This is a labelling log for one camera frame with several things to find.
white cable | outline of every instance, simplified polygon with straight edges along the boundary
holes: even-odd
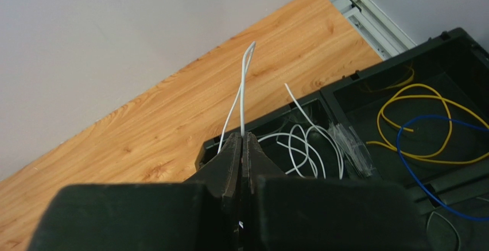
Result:
[[[306,138],[309,136],[309,132],[311,132],[313,129],[320,129],[322,131],[324,131],[325,133],[328,134],[328,131],[323,128],[322,126],[316,126],[316,127],[313,127],[311,126],[307,131],[306,131]],[[343,173],[344,173],[344,160],[343,160],[343,152],[341,152],[340,150],[340,147],[338,146],[338,144],[336,143],[336,141],[331,141],[328,137],[326,137],[326,140],[328,140],[328,142],[331,144],[331,146],[333,146],[333,149],[335,150],[336,152],[336,158],[338,159],[338,172],[339,172],[339,177],[340,179],[343,178]]]
[[[485,201],[485,202],[489,202],[489,199],[487,199],[487,198],[481,198],[480,196],[478,196],[475,199],[479,199],[479,200],[482,200],[482,201]]]
[[[453,229],[453,231],[455,232],[455,236],[457,237],[457,251],[460,251],[460,246],[462,245],[462,241],[460,239],[459,232],[457,231],[457,229],[455,229],[455,226],[446,217],[442,216],[441,214],[439,214],[439,213],[437,213],[435,211],[431,212],[431,214],[428,217],[428,221],[426,222],[426,231],[428,231],[429,224],[430,224],[431,219],[433,218],[434,215],[439,216],[446,223],[448,223],[448,225],[450,225],[450,227]]]
[[[243,67],[244,67],[244,64],[243,63],[245,62],[245,59],[249,54],[248,61],[246,63],[246,67],[244,69],[244,76],[246,76],[246,74],[248,73],[248,68],[250,67],[251,58],[253,57],[253,52],[255,51],[256,44],[257,43],[255,41],[253,41],[251,43],[251,45],[248,47],[248,49],[246,49],[246,52],[243,55],[243,61],[242,61],[242,66],[241,66],[241,84],[239,84],[238,93],[236,93],[236,98],[234,98],[234,102],[232,103],[231,110],[229,111],[229,114],[227,114],[227,118],[226,118],[226,121],[225,121],[224,127],[223,127],[223,132],[221,134],[221,140],[219,141],[218,153],[221,151],[221,148],[223,146],[224,133],[226,132],[227,124],[229,123],[229,119],[231,118],[232,111],[234,110],[234,107],[236,106],[236,103],[238,102],[238,98],[240,97],[240,94],[242,93],[241,88],[243,88],[243,92],[244,92],[244,86],[243,86],[243,79],[244,79],[243,78]],[[240,109],[240,116],[242,117],[242,121],[241,121],[242,130],[244,130],[244,128],[245,128],[244,127],[245,115],[244,115],[243,111],[244,111],[244,106],[242,106]]]
[[[290,143],[290,140],[292,139],[292,135],[294,135],[294,129],[296,129],[296,128],[299,128],[301,130],[301,132],[302,132],[302,135],[304,136],[304,146],[305,146],[305,149],[306,149],[305,158],[306,159],[309,159],[309,162],[311,164],[311,168],[312,168],[312,172],[314,174],[314,177],[317,178],[317,167],[316,167],[316,164],[314,164],[314,162],[312,161],[312,159],[309,157],[309,147],[308,147],[308,143],[307,143],[307,137],[306,137],[306,134],[304,132],[304,129],[302,129],[301,125],[299,125],[299,124],[295,124],[295,125],[292,126],[292,128],[291,128],[291,130],[289,132],[289,142],[288,142],[289,145],[287,146],[287,148],[289,149],[290,159],[292,160],[292,164],[294,165],[294,168],[293,169],[295,171],[297,171],[297,173],[300,176],[302,176],[301,172],[299,171],[299,168],[295,165],[295,159],[294,159],[294,156],[293,156],[293,153],[292,153],[292,145]],[[319,154],[317,156],[318,156],[319,162],[321,163],[321,167],[323,168],[323,176],[324,176],[324,178],[326,178],[326,171],[324,170],[323,160],[321,159],[321,157],[319,156]]]
[[[285,145],[282,142],[277,142],[277,144],[280,146],[283,146],[284,148],[287,148],[287,149],[289,148],[289,146]],[[296,149],[294,147],[290,147],[290,148],[291,148],[291,150],[294,150],[294,151],[306,156],[306,154],[303,151],[301,151],[300,149]],[[309,163],[311,164],[311,168],[312,168],[312,172],[314,174],[314,177],[317,178],[317,166],[316,166],[316,163],[314,163],[314,161],[312,161],[311,157],[309,157],[309,156],[306,157],[304,159],[304,161],[301,162],[301,164],[297,165],[297,168],[299,169],[300,167],[302,167],[307,161],[309,161]],[[289,173],[295,172],[295,171],[296,171],[296,169],[292,168],[292,169],[286,171],[285,174],[288,175]]]
[[[295,135],[293,135],[293,134],[292,134],[292,135],[290,135],[290,133],[280,132],[280,133],[274,133],[274,134],[270,134],[270,135],[267,135],[267,136],[265,136],[265,137],[262,137],[262,138],[258,139],[258,142],[261,142],[261,141],[266,140],[266,139],[268,139],[268,138],[272,138],[272,137],[274,137],[274,136],[291,136],[291,137],[293,137],[293,138],[295,138],[295,139],[297,139],[297,140],[299,140],[299,141],[301,141],[301,142],[303,142],[303,143],[307,144],[307,146],[309,147],[309,149],[311,149],[311,150],[312,150],[312,151],[313,151],[313,152],[316,154],[317,158],[321,158],[321,156],[319,156],[319,152],[317,152],[317,150],[316,150],[315,148],[313,148],[311,145],[309,145],[308,143],[306,143],[306,141],[304,141],[304,139],[302,139],[302,138],[301,138],[301,137],[299,137],[299,136],[295,136]],[[280,142],[277,142],[277,143],[278,143],[279,145],[282,145],[282,146],[285,146],[286,148],[288,148],[288,146],[287,146],[287,145],[285,145],[285,144],[282,144],[282,143],[280,143]],[[308,160],[308,158],[306,157],[306,159],[304,159],[304,161],[303,161],[301,164],[299,164],[297,167],[299,168],[299,167],[301,167],[302,165],[304,165],[304,164],[307,162],[307,160]],[[325,174],[325,172],[324,172],[324,165],[323,165],[323,161],[321,160],[320,162],[321,162],[321,166],[323,166],[323,173],[324,173],[324,176],[326,177],[326,174]],[[286,172],[286,174],[289,174],[289,173],[291,173],[292,171],[296,171],[296,169],[295,169],[295,168],[293,168],[293,169],[291,169],[291,170],[287,171],[287,172]]]
[[[334,139],[330,139],[328,136],[326,136],[326,134],[324,134],[312,121],[311,119],[309,119],[309,117],[307,116],[307,114],[304,112],[304,110],[302,109],[301,105],[299,105],[299,103],[297,102],[296,100],[296,97],[294,97],[294,95],[292,94],[292,91],[290,90],[289,86],[287,84],[285,84],[285,88],[287,88],[287,91],[289,92],[289,95],[290,97],[292,98],[292,100],[294,101],[294,103],[296,104],[297,108],[299,109],[299,111],[301,111],[301,113],[304,115],[304,117],[307,119],[307,121],[311,124],[311,126],[313,126],[317,132],[319,132],[324,138],[328,139],[328,141],[331,143],[331,145],[333,146],[333,148],[338,148],[338,152],[337,152],[337,156],[338,156],[338,166],[339,166],[339,171],[340,171],[340,175],[339,175],[339,178],[342,179],[343,178],[343,167],[344,167],[344,162],[343,162],[343,156],[341,156],[341,151],[339,150],[339,147],[338,145],[336,144],[336,141]]]
[[[244,124],[245,124],[245,108],[244,108],[244,105],[245,105],[245,88],[244,88],[244,85],[245,85],[245,81],[246,81],[246,74],[248,73],[248,67],[250,66],[250,62],[251,62],[251,59],[253,58],[253,52],[255,51],[255,45],[257,43],[255,41],[253,41],[251,43],[251,45],[248,47],[248,49],[246,49],[246,52],[245,54],[243,55],[243,60],[241,62],[241,95],[240,95],[240,101],[239,101],[239,118],[240,118],[240,121],[241,121],[241,137],[245,137],[245,127],[244,127]]]
[[[300,177],[305,178],[305,176],[301,174],[301,172],[299,171],[299,169],[296,166],[296,161],[295,161],[294,155],[292,153],[292,146],[290,144],[290,141],[292,140],[292,135],[294,133],[294,129],[296,129],[296,128],[300,128],[301,129],[301,132],[302,132],[302,135],[304,135],[304,137],[305,137],[304,129],[302,129],[302,127],[300,125],[293,125],[292,128],[291,128],[291,130],[290,130],[290,132],[289,132],[289,142],[288,142],[287,147],[289,149],[289,156],[290,156],[290,159],[292,160],[292,165],[294,166],[294,169],[296,170],[296,172],[299,174]],[[307,139],[305,139],[305,141],[304,141],[304,146],[306,148],[306,158],[307,158],[307,157],[309,157],[309,149],[307,147]]]

black plastic tray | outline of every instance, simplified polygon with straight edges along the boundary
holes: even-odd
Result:
[[[423,83],[435,88],[444,98],[448,98],[471,109],[489,122],[489,55],[465,31],[460,28],[444,32],[412,50],[374,65],[364,71],[330,84],[320,91],[303,97],[299,103],[310,114],[313,121],[328,128],[329,121],[352,127],[362,142],[381,140],[377,131],[376,118],[380,107],[394,95],[399,88],[387,89],[394,82],[403,80],[414,72],[411,83]],[[412,89],[405,94],[429,94],[423,89]],[[477,126],[477,120],[465,112],[449,106],[452,118]],[[386,111],[394,122],[403,125],[418,115],[446,115],[440,101],[402,100],[394,102]],[[284,125],[288,132],[294,123],[309,125],[291,103],[258,120],[246,125],[246,129],[257,136],[276,131]],[[382,131],[395,143],[397,130],[381,121]],[[414,124],[415,133],[402,136],[402,149],[415,154],[433,153],[440,147],[448,131],[448,123],[440,120],[422,120]],[[226,139],[231,132],[224,135]],[[279,138],[286,143],[286,137]],[[197,159],[197,168],[205,164],[217,153],[219,136],[204,143],[204,153]],[[330,144],[322,137],[309,139],[318,150],[325,163],[328,177],[337,177],[337,161]],[[304,144],[292,141],[292,146],[304,150]],[[291,169],[292,163],[288,150],[265,141],[264,152],[282,170]],[[395,152],[381,146],[367,145],[371,163],[375,168],[369,179],[384,179],[399,183],[408,189],[413,201],[418,203],[421,214],[438,208],[438,204],[427,198],[426,194],[414,183],[402,161]],[[452,137],[445,151],[437,160],[466,161],[474,159],[489,150],[489,134],[478,132],[460,125],[453,125]],[[302,161],[303,155],[294,153],[296,161]],[[313,158],[320,169],[320,164]],[[489,193],[489,160],[471,165],[440,165],[423,163],[407,158],[413,171],[423,183],[447,204],[481,196]],[[353,167],[345,161],[344,177],[359,179]],[[310,167],[302,167],[301,172],[311,175]]]
[[[377,131],[377,113],[400,88],[382,89],[405,78],[409,72],[414,72],[414,80],[411,83],[423,83],[433,87],[444,98],[469,108],[488,122],[488,57],[487,52],[465,31],[455,29],[399,56],[326,86],[321,89],[321,93],[336,120],[345,126],[352,126],[364,142],[382,141]],[[403,95],[405,94],[432,95],[431,92],[419,88],[408,90]],[[464,111],[453,106],[449,108],[452,118],[482,126]],[[418,115],[446,116],[442,103],[432,99],[394,102],[385,113],[400,125]],[[387,139],[395,143],[397,130],[383,121],[381,126]],[[448,123],[427,119],[415,123],[413,129],[416,132],[412,135],[403,134],[402,149],[427,155],[437,151],[443,143],[448,132]],[[431,211],[438,206],[427,200],[426,195],[415,185],[397,153],[376,145],[368,145],[367,149],[380,177],[408,188],[413,199],[421,203],[422,212]],[[488,150],[489,134],[454,125],[447,148],[436,159],[466,161]],[[421,181],[432,192],[439,194],[439,197],[445,197],[444,201],[448,204],[489,192],[489,160],[471,165],[440,165],[407,160]],[[464,191],[448,195],[460,187],[463,187]]]

white wall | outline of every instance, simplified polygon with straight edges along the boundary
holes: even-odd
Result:
[[[489,51],[488,0],[372,1],[417,44],[462,27]]]
[[[291,0],[0,0],[0,180]]]

cable bundle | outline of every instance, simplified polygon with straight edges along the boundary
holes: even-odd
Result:
[[[405,96],[400,96],[404,91],[406,91],[407,89],[413,88],[413,87],[422,87],[422,88],[428,89],[431,92],[433,92],[434,95],[405,95]],[[384,110],[391,103],[396,102],[396,101],[400,101],[400,100],[404,100],[404,99],[437,99],[437,100],[440,100],[442,102],[443,106],[445,107],[445,111],[447,112],[447,116],[448,117],[443,117],[443,116],[439,116],[439,115],[421,115],[421,116],[418,116],[417,118],[412,119],[411,121],[405,123],[404,125],[399,126],[399,125],[397,125],[396,123],[394,123],[393,121],[391,121],[390,119],[388,119],[385,116]],[[450,110],[449,110],[447,104],[456,106],[456,107],[464,110],[465,112],[469,113],[474,118],[476,118],[480,123],[482,123],[484,125],[484,127],[478,127],[478,126],[474,126],[474,125],[471,125],[471,124],[468,124],[468,123],[465,123],[465,122],[461,122],[461,121],[452,119],[452,115],[450,113]],[[383,135],[383,133],[382,133],[381,126],[380,126],[381,117],[387,123],[389,123],[391,126],[399,129],[399,131],[397,133],[397,138],[396,138],[396,141],[395,141],[395,144],[396,144],[395,146],[393,144],[391,144],[387,140],[387,138]],[[411,154],[411,153],[402,151],[401,150],[401,147],[400,147],[400,143],[399,142],[400,142],[400,139],[401,139],[402,132],[404,132],[404,131],[406,131],[406,132],[414,132],[413,129],[409,129],[408,127],[410,125],[412,125],[413,123],[421,120],[421,119],[441,119],[441,120],[448,121],[449,129],[448,129],[448,134],[447,134],[447,136],[445,138],[445,141],[443,142],[441,148],[437,152],[432,153],[431,155],[414,155],[414,154]],[[436,196],[434,196],[423,185],[423,183],[419,180],[419,178],[416,176],[416,174],[413,172],[413,170],[409,167],[409,164],[408,164],[407,160],[404,158],[406,156],[406,157],[409,157],[409,158],[414,159],[414,160],[428,162],[428,163],[433,163],[433,164],[466,165],[466,164],[476,163],[476,162],[478,162],[478,161],[480,161],[482,159],[485,159],[487,156],[489,156],[489,152],[487,152],[487,153],[485,153],[485,154],[483,154],[483,155],[481,155],[481,156],[479,156],[479,157],[477,157],[477,158],[475,158],[473,160],[468,160],[468,161],[443,161],[443,160],[434,160],[434,159],[431,159],[431,158],[439,155],[446,148],[447,143],[450,140],[450,137],[452,135],[453,123],[457,123],[457,124],[466,126],[468,128],[471,128],[471,129],[476,129],[476,130],[483,131],[483,132],[489,132],[489,125],[482,118],[480,118],[477,114],[475,114],[473,111],[471,111],[470,109],[468,109],[468,108],[466,108],[466,107],[464,107],[464,106],[462,106],[462,105],[460,105],[460,104],[458,104],[458,103],[456,103],[456,102],[454,102],[452,100],[443,98],[440,95],[440,93],[438,93],[435,89],[433,89],[433,88],[431,88],[431,87],[429,87],[429,86],[427,86],[425,84],[415,83],[415,84],[411,84],[411,85],[406,86],[403,89],[399,90],[379,110],[379,113],[377,114],[377,129],[378,129],[379,134],[381,135],[381,137],[382,137],[382,139],[384,140],[385,143],[382,143],[382,142],[379,142],[379,141],[369,141],[369,142],[367,142],[367,144],[370,144],[370,145],[380,145],[380,146],[383,146],[383,147],[385,147],[387,149],[390,149],[392,151],[397,152],[398,155],[399,155],[399,157],[401,158],[404,166],[407,168],[407,170],[409,171],[409,173],[413,177],[414,181],[418,184],[418,186],[430,198],[432,198],[433,200],[435,200],[443,208],[447,209],[448,211],[450,211],[450,212],[452,212],[452,213],[454,213],[454,214],[456,214],[456,215],[458,215],[460,217],[463,217],[465,219],[469,219],[469,220],[472,220],[472,221],[489,221],[489,217],[483,217],[483,218],[472,217],[472,216],[469,216],[469,215],[465,215],[465,214],[463,214],[461,212],[458,212],[458,211],[452,209],[451,207],[449,207],[448,205],[446,205],[444,202],[442,202],[440,199],[438,199]]]
[[[246,78],[246,74],[248,73],[248,69],[250,67],[250,62],[251,62],[251,59],[253,58],[253,52],[255,50],[255,46],[256,46],[256,42],[253,41],[251,43],[251,45],[248,47],[248,49],[246,50],[246,52],[244,53],[243,55],[243,59],[242,59],[242,66],[241,66],[241,84],[239,85],[239,88],[238,88],[238,93],[236,93],[236,98],[234,99],[234,102],[231,106],[231,110],[229,111],[229,114],[226,118],[226,121],[224,123],[224,126],[223,126],[223,130],[222,130],[222,134],[221,134],[221,138],[220,138],[220,141],[219,141],[219,147],[218,147],[218,153],[221,151],[221,148],[222,148],[222,145],[223,145],[223,141],[224,141],[224,133],[226,132],[226,128],[227,128],[227,125],[229,123],[229,119],[231,118],[231,114],[232,114],[232,111],[234,110],[234,107],[236,106],[236,103],[238,102],[238,98],[240,98],[240,126],[241,126],[241,136],[244,137],[244,133],[245,133],[245,127],[244,127],[244,124],[245,124],[245,108],[244,108],[244,105],[245,105],[245,88],[244,88],[244,85],[245,85],[245,78]],[[323,160],[321,159],[321,156],[319,155],[319,153],[317,152],[316,149],[314,149],[311,145],[308,144],[307,142],[307,137],[309,135],[309,133],[312,131],[312,130],[316,130],[318,131],[323,137],[325,137],[329,143],[333,146],[335,152],[336,152],[336,157],[337,157],[337,160],[338,160],[338,170],[339,170],[339,178],[342,179],[343,178],[343,172],[344,172],[344,161],[343,161],[343,151],[340,149],[340,147],[338,146],[338,144],[335,142],[335,140],[328,134],[328,132],[326,131],[326,129],[320,127],[320,126],[316,126],[312,121],[311,119],[309,119],[309,117],[307,116],[307,114],[304,112],[304,110],[302,109],[302,107],[299,105],[299,103],[297,102],[296,98],[294,97],[294,95],[292,94],[289,86],[287,84],[285,84],[285,87],[287,88],[287,91],[289,92],[289,95],[290,97],[292,97],[292,99],[294,100],[294,103],[297,105],[297,108],[301,111],[301,113],[304,115],[304,117],[307,119],[307,121],[311,124],[311,127],[307,130],[307,132],[304,131],[304,129],[300,126],[300,125],[294,125],[291,129],[291,131],[289,133],[281,133],[281,129],[283,128],[283,126],[281,128],[279,128],[279,132],[278,133],[272,133],[270,135],[266,135],[264,137],[261,137],[258,141],[261,142],[265,139],[268,139],[270,137],[275,137],[275,136],[289,136],[289,142],[287,145],[279,142],[277,140],[277,144],[281,145],[281,146],[284,146],[286,148],[289,149],[289,155],[290,155],[290,159],[292,161],[292,164],[294,166],[294,168],[288,170],[286,172],[286,174],[289,174],[293,171],[296,171],[301,177],[305,177],[300,171],[299,171],[299,168],[302,167],[307,161],[309,161],[309,163],[311,164],[311,168],[313,170],[313,174],[314,176],[317,178],[318,177],[318,171],[317,171],[317,166],[316,164],[313,162],[313,160],[309,157],[309,149],[311,149],[316,155],[317,157],[319,158],[319,161],[321,163],[321,168],[323,170],[323,177],[326,178],[326,171],[324,169],[324,164],[323,164]],[[301,139],[300,137],[298,136],[295,136],[293,135],[293,132],[296,128],[299,128],[301,131],[302,131],[302,135],[304,136],[304,139]],[[298,150],[296,148],[293,148],[291,147],[291,139],[292,138],[296,138],[300,141],[302,141],[304,143],[304,148],[305,148],[305,153],[301,150]],[[296,162],[295,162],[295,159],[294,159],[294,156],[292,154],[292,151],[296,151],[302,155],[305,156],[304,158],[304,161],[297,165]]]

gray wire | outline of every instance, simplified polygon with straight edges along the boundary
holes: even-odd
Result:
[[[450,225],[450,227],[452,228],[452,230],[455,232],[455,236],[457,237],[457,251],[460,251],[460,246],[461,246],[461,243],[462,243],[462,240],[460,239],[460,234],[459,232],[457,231],[457,229],[455,229],[455,226],[444,216],[442,216],[441,214],[433,211],[431,212],[431,214],[429,215],[428,217],[428,221],[426,222],[426,231],[428,231],[428,228],[429,228],[429,224],[431,222],[431,219],[433,218],[434,215],[437,215],[439,216],[441,219],[443,219],[446,223],[448,223]]]
[[[246,74],[248,73],[248,68],[250,67],[250,62],[251,62],[251,58],[253,57],[253,51],[255,50],[255,45],[256,45],[256,42],[253,41],[251,43],[251,45],[248,47],[248,49],[246,50],[245,54],[243,55],[243,63],[242,63],[242,74],[241,74],[241,82],[239,84],[239,88],[238,88],[238,93],[236,93],[236,98],[234,98],[234,102],[232,103],[232,106],[231,106],[231,110],[229,111],[229,114],[227,114],[227,118],[226,118],[226,121],[224,123],[224,126],[223,126],[223,132],[221,134],[221,139],[219,141],[219,147],[218,147],[218,153],[221,151],[221,148],[223,146],[223,141],[224,141],[224,134],[226,132],[226,128],[227,128],[227,124],[229,123],[229,119],[231,118],[231,114],[232,114],[232,111],[234,110],[234,107],[236,106],[236,103],[238,102],[238,98],[240,98],[241,94],[244,94],[244,83],[243,83],[243,79],[244,77],[243,76],[246,76]],[[245,121],[245,115],[244,115],[244,99],[241,101],[240,103],[240,124],[241,124],[241,134],[243,135],[244,134],[244,121]]]

